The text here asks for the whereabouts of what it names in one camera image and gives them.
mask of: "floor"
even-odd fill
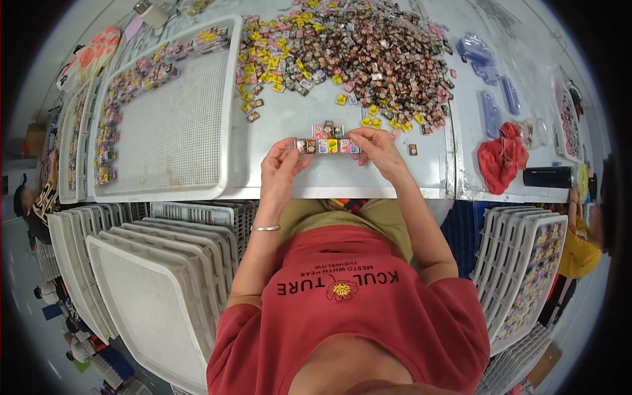
[[[3,294],[11,295],[7,302],[16,311],[24,338],[32,348],[31,359],[44,374],[45,380],[57,390],[54,392],[86,395],[93,389],[102,388],[103,378],[94,368],[89,367],[79,373],[66,359],[69,348],[63,339],[67,331],[65,323],[60,318],[47,321],[41,312],[46,303],[33,295],[33,289],[42,283],[42,278],[28,243],[27,225],[23,221],[3,221],[1,234]],[[154,395],[173,393],[167,382],[146,371],[134,360],[120,337],[112,342],[112,346],[128,360],[138,380]]]

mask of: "blue floor mat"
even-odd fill
[[[446,220],[441,226],[441,231],[447,244],[452,250],[456,265],[459,267],[459,277],[470,278],[470,272],[476,266],[474,254],[480,248],[480,231],[483,229],[485,209],[492,207],[520,206],[517,203],[502,202],[467,202],[457,200]]]

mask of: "khaki pants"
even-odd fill
[[[383,234],[395,244],[407,262],[413,257],[410,237],[396,199],[371,199],[357,214],[330,211],[316,199],[293,199],[281,214],[279,245],[311,229],[333,225],[361,226]]]

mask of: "person in white shirt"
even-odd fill
[[[85,363],[88,358],[96,354],[94,343],[90,339],[81,342],[70,332],[64,335],[64,339],[70,346],[70,351],[66,353],[66,357],[69,361],[77,360],[78,362]]]
[[[33,290],[35,297],[38,299],[44,299],[49,305],[54,305],[59,300],[66,298],[63,287],[61,286],[61,278],[59,281],[46,281],[41,287],[37,287]]]

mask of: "red t-shirt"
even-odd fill
[[[279,247],[262,309],[236,305],[217,326],[209,393],[287,394],[327,338],[378,342],[424,382],[474,392],[489,362],[487,326],[466,279],[421,284],[382,235],[359,226],[300,233]]]

